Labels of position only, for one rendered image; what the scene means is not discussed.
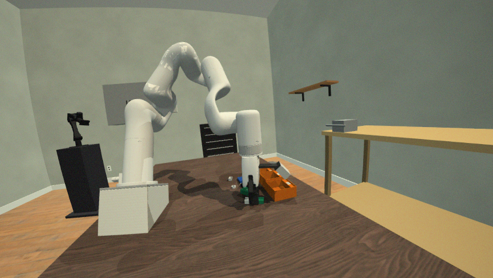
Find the orange open-top bin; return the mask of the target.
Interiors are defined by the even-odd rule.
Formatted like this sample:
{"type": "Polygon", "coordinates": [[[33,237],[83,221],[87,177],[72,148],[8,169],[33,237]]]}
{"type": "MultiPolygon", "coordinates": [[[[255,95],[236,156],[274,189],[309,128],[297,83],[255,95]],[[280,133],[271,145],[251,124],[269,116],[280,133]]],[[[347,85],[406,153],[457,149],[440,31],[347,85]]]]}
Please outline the orange open-top bin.
{"type": "Polygon", "coordinates": [[[275,170],[271,168],[260,169],[259,183],[264,187],[275,202],[297,196],[296,185],[291,183],[288,179],[284,180],[275,170]]]}

